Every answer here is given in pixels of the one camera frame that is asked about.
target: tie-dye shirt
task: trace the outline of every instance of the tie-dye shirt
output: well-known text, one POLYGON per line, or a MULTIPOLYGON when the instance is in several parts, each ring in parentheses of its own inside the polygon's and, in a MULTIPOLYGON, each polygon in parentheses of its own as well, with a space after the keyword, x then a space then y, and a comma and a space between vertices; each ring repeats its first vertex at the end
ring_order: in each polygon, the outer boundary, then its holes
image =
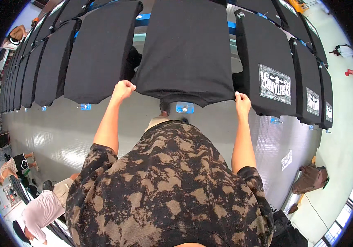
POLYGON ((120 159, 91 146, 66 223, 77 246, 269 246, 274 221, 255 168, 233 174, 196 127, 167 121, 120 159))

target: black shorts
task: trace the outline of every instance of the black shorts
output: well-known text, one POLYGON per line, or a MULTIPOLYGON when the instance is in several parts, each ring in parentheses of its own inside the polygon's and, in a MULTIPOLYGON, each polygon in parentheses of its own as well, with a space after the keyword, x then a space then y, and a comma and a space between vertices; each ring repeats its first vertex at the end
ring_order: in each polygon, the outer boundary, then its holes
POLYGON ((14 162, 16 163, 16 168, 18 171, 24 171, 28 169, 27 159, 24 157, 24 154, 13 156, 14 162))

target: red object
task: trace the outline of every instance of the red object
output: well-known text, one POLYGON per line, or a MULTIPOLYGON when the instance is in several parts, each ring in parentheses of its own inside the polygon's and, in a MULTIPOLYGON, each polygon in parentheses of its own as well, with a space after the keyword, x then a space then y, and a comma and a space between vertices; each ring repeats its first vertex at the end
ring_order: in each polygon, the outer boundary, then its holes
POLYGON ((353 75, 353 70, 348 69, 347 72, 345 72, 345 76, 353 75))

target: brown bag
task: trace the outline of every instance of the brown bag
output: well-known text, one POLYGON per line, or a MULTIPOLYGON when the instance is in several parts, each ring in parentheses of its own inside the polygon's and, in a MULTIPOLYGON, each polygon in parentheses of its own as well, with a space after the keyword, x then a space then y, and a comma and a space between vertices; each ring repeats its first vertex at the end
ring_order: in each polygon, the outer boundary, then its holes
POLYGON ((294 194, 304 194, 324 187, 328 182, 327 170, 324 166, 315 167, 314 164, 301 166, 301 177, 293 184, 294 194))

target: hand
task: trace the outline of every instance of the hand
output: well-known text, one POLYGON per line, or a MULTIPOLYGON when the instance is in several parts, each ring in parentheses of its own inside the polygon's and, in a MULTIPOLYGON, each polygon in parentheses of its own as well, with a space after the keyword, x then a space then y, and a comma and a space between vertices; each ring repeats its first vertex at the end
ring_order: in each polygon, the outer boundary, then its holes
POLYGON ((136 86, 131 82, 127 80, 119 81, 113 90, 111 101, 121 103, 125 98, 128 98, 135 89, 136 86))
POLYGON ((235 108, 237 110, 238 121, 247 121, 251 107, 250 99, 246 94, 235 92, 235 108))

